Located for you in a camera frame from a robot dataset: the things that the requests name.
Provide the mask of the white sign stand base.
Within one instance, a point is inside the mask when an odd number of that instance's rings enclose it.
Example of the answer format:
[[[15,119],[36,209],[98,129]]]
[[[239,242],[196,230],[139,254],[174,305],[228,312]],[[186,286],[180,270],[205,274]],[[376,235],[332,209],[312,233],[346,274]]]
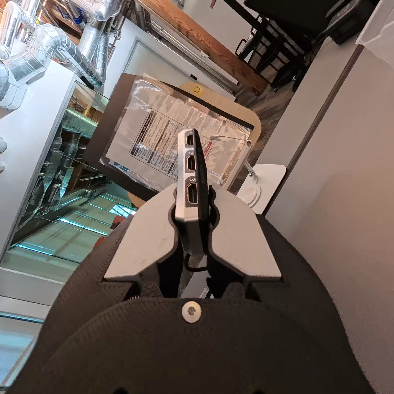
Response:
[[[245,163],[249,174],[237,193],[237,197],[253,209],[255,214],[263,214],[286,174],[286,167],[279,164]]]

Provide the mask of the silver ventilation ducts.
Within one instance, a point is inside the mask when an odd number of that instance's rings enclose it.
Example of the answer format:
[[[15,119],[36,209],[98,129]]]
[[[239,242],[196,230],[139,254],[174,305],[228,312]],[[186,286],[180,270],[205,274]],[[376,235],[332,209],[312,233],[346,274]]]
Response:
[[[27,86],[44,74],[53,57],[70,64],[78,76],[92,86],[106,81],[108,44],[111,24],[121,9],[118,0],[71,1],[86,12],[87,23],[76,46],[66,32],[52,24],[37,24],[33,11],[39,1],[9,1],[1,18],[1,82],[0,105],[6,110],[18,109],[27,93]],[[11,50],[20,25],[32,32],[26,49],[14,56]]]

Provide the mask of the dark brown panel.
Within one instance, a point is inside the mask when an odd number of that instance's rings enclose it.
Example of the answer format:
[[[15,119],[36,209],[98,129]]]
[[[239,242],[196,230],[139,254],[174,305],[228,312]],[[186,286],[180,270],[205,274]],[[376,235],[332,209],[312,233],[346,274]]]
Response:
[[[129,175],[121,168],[112,166],[105,156],[105,152],[116,133],[117,122],[127,105],[126,102],[131,94],[133,83],[139,79],[143,79],[143,77],[126,73],[121,74],[101,120],[87,145],[83,158],[86,160],[86,164],[96,168],[114,184],[135,194],[142,200],[148,200],[159,192],[158,187],[150,187],[146,185],[145,180],[136,180],[134,175]]]

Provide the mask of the glass partition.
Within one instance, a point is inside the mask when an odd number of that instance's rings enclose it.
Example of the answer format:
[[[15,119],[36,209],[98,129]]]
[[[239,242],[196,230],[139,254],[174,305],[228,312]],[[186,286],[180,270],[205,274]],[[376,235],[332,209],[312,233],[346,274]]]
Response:
[[[75,83],[8,252],[17,249],[77,262],[28,239],[42,235],[45,229],[55,231],[63,224],[76,233],[88,233],[100,243],[125,218],[135,214],[136,206],[127,195],[122,197],[127,192],[110,192],[115,182],[84,158],[108,101],[82,82]]]

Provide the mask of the wooden beam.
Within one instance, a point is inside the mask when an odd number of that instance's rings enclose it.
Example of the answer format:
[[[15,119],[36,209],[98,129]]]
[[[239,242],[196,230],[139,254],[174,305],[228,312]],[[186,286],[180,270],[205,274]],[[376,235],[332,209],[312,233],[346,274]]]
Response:
[[[261,95],[268,82],[244,61],[240,60],[227,47],[203,29],[190,16],[169,0],[136,1],[144,9],[153,13],[179,32],[188,41],[202,50],[217,66],[234,77],[255,95]]]

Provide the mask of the black box device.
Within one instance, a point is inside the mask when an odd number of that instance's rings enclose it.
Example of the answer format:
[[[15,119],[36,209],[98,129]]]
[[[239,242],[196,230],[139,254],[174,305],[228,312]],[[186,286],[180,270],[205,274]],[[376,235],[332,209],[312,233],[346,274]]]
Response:
[[[324,33],[341,45],[359,33],[372,15],[378,0],[340,0],[327,12]]]

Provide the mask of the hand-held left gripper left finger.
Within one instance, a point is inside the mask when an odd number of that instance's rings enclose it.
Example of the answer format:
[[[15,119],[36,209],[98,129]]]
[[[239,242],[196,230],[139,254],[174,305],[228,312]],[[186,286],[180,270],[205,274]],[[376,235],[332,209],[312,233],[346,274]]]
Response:
[[[107,281],[159,281],[158,265],[178,247],[171,218],[176,184],[147,201],[135,213],[105,273]]]

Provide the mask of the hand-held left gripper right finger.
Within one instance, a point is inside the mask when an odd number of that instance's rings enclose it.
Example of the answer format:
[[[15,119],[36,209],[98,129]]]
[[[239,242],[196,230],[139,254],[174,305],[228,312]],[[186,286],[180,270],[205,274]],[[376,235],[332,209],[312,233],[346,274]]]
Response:
[[[218,185],[210,185],[210,192],[216,214],[208,241],[212,258],[244,282],[281,280],[278,264],[252,208]]]

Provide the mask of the clear plastic bin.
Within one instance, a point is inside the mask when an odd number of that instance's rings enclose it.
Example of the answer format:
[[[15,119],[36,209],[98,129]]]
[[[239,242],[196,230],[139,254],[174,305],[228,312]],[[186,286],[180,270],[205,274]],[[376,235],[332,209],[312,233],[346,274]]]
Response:
[[[362,45],[377,58],[394,67],[394,2],[381,0],[357,37]]]

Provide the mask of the black metal rack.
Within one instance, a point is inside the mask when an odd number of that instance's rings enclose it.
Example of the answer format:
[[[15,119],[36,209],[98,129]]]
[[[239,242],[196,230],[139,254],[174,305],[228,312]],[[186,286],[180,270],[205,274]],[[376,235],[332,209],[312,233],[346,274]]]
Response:
[[[257,22],[264,24],[262,32],[252,27],[248,39],[239,42],[236,56],[274,91],[290,82],[296,91],[309,69],[309,55],[271,19],[258,15]]]

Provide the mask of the silver and black HDMI switch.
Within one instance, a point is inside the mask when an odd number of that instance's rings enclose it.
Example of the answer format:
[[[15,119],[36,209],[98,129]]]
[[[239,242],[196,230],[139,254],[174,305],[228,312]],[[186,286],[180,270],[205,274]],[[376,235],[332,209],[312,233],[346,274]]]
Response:
[[[175,224],[185,253],[208,252],[210,195],[208,173],[200,136],[196,129],[178,134],[178,180]]]

